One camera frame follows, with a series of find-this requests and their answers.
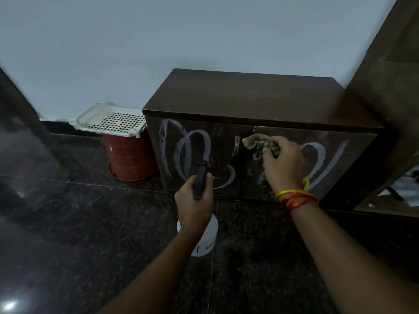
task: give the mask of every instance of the white plastic basket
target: white plastic basket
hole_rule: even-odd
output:
[[[115,107],[106,102],[98,102],[70,124],[77,130],[137,138],[146,127],[141,109]]]

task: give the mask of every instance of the cabinet door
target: cabinet door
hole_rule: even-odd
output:
[[[235,146],[235,137],[241,142],[253,134],[254,126],[145,118],[165,190],[179,190],[206,160],[214,175],[214,195],[237,198],[247,150],[243,143]]]
[[[377,136],[303,129],[255,127],[255,133],[284,136],[300,145],[305,173],[310,178],[309,192],[320,200]],[[269,200],[262,188],[262,160],[253,160],[250,150],[239,197]]]

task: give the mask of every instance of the hand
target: hand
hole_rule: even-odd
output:
[[[272,137],[281,148],[280,156],[276,159],[269,148],[263,149],[263,164],[265,178],[275,194],[283,190],[303,189],[304,178],[300,146],[290,142],[286,137]]]
[[[175,194],[181,232],[190,232],[201,238],[212,217],[214,206],[213,185],[211,173],[207,173],[205,189],[200,200],[194,200],[194,185],[196,175],[189,180]]]

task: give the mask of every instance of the green cloth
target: green cloth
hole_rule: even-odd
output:
[[[270,136],[267,136],[265,134],[254,134],[253,136],[242,139],[242,141],[247,149],[251,150],[253,148],[256,148],[256,152],[253,154],[254,160],[259,160],[262,158],[263,148],[269,148],[272,151],[272,155],[274,156],[274,158],[278,158],[281,153],[281,148],[278,145],[278,143],[273,141]],[[261,187],[266,195],[268,195],[269,197],[275,197],[274,192],[272,191],[271,187],[269,186],[269,183],[265,178],[265,174],[263,175],[261,180]]]

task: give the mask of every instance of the metal handle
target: metal handle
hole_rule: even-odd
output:
[[[232,158],[235,158],[238,154],[238,148],[240,146],[241,137],[234,137],[234,152],[231,154]]]

